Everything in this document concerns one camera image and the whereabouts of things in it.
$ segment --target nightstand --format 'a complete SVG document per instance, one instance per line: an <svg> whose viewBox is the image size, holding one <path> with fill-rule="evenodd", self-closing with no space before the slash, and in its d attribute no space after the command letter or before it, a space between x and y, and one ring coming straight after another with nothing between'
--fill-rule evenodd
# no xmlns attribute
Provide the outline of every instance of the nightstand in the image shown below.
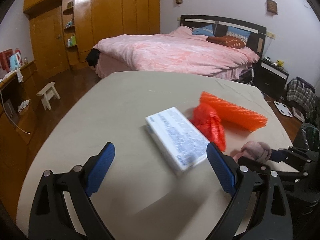
<svg viewBox="0 0 320 240"><path fill-rule="evenodd" d="M279 100L289 74L287 71L273 66L266 60L261 61L261 66L258 66L254 72L254 85L268 96Z"/></svg>

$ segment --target plaid cloth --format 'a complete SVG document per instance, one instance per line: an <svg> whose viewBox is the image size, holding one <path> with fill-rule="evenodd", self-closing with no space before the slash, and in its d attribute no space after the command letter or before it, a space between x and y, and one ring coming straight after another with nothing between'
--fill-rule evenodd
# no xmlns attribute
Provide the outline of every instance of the plaid cloth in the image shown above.
<svg viewBox="0 0 320 240"><path fill-rule="evenodd" d="M287 101L295 101L306 111L307 119L312 119L316 112L316 95L298 79L292 79L287 85Z"/></svg>

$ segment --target wooden stool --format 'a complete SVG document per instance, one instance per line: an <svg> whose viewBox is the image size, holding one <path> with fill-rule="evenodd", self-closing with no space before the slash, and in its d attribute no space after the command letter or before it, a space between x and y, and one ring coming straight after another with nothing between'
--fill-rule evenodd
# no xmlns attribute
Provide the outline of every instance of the wooden stool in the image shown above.
<svg viewBox="0 0 320 240"><path fill-rule="evenodd" d="M46 110L47 108L49 110L51 110L51 105L49 103L49 100L52 97L55 97L56 99L60 99L60 96L58 94L58 92L56 91L55 87L54 87L55 82L50 82L49 84L47 84L44 88L42 88L39 93L37 93L37 96L42 97L41 101L42 101L42 105L44 107L44 109Z"/></svg>

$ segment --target wall switch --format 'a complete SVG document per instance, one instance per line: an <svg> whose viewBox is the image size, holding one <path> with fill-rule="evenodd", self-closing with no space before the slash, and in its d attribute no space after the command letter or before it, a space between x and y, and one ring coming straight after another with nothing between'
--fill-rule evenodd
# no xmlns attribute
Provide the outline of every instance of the wall switch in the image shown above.
<svg viewBox="0 0 320 240"><path fill-rule="evenodd" d="M272 39L276 39L276 35L271 33L271 32L266 32L266 36L269 37L269 38L272 38Z"/></svg>

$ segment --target wooden desk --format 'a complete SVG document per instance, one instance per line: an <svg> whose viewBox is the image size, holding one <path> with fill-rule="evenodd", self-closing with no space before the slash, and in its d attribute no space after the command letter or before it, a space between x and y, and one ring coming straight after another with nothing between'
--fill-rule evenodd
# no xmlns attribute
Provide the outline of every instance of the wooden desk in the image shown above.
<svg viewBox="0 0 320 240"><path fill-rule="evenodd" d="M13 220L16 217L20 190L27 172L28 143L37 122L35 109L40 98L36 94L44 85L34 61L20 70L23 82L18 83L17 74L13 73L0 83L4 102L10 99L16 112L23 101L31 100L30 105L19 114L17 124L30 132L30 135L23 133L11 123L0 104L0 199Z"/></svg>
<svg viewBox="0 0 320 240"><path fill-rule="evenodd" d="M177 178L145 129L146 116L173 106L190 117L203 90L268 118L265 127L252 133L224 123L225 154L240 150L250 140L266 142L274 149L292 145L256 87L183 73L113 73L73 106L38 152L23 183L18 227L28 233L32 201L46 169L55 174L70 171L110 141L116 156L91 201L115 239L205 239L230 195L223 192L207 160ZM288 167L285 163L275 165L277 170ZM67 206L72 206L70 198L66 200ZM70 215L76 231L83 233L74 219L76 214ZM248 218L241 229L246 228Z"/></svg>

